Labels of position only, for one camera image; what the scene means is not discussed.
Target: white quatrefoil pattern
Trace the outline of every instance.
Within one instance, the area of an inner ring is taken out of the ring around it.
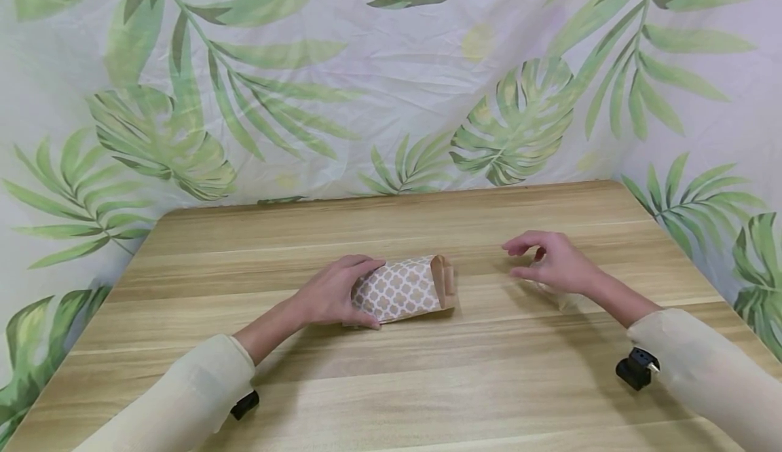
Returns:
[[[432,278],[433,256],[386,263],[354,287],[353,304],[381,323],[396,322],[441,308]]]

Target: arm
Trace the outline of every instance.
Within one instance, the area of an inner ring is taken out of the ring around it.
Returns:
[[[357,278],[383,263],[360,255],[331,263],[233,337],[212,337],[175,361],[76,452],[184,452],[199,446],[252,391],[255,366],[298,330],[338,322],[379,328],[374,317],[353,308],[350,291]]]
[[[780,450],[782,383],[708,325],[680,309],[663,309],[602,272],[560,233],[528,231],[505,243],[509,255],[538,246],[533,267],[514,276],[578,293],[628,328],[633,343],[660,361],[660,383],[680,402],[749,452]]]

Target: tabletop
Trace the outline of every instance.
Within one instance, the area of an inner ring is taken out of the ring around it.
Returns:
[[[614,375],[623,329],[562,314],[500,245],[562,231],[603,270],[704,320],[782,377],[744,322],[618,183],[592,181],[174,211],[89,323],[6,452],[70,451],[202,340],[232,333],[347,253],[442,253],[459,307],[380,332],[312,327],[259,367],[257,409],[200,451],[739,451],[657,383]]]

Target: beige sleeve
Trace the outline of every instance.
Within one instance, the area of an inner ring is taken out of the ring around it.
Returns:
[[[782,450],[782,383],[736,345],[680,309],[652,313],[627,334],[657,357],[675,399],[748,452]]]
[[[220,430],[252,392],[255,366],[232,337],[217,335],[171,364],[138,400],[75,452],[185,452]]]

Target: fabric backdrop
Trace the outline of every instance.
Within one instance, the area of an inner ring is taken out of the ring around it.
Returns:
[[[0,0],[0,448],[180,207],[614,178],[782,358],[780,9]]]

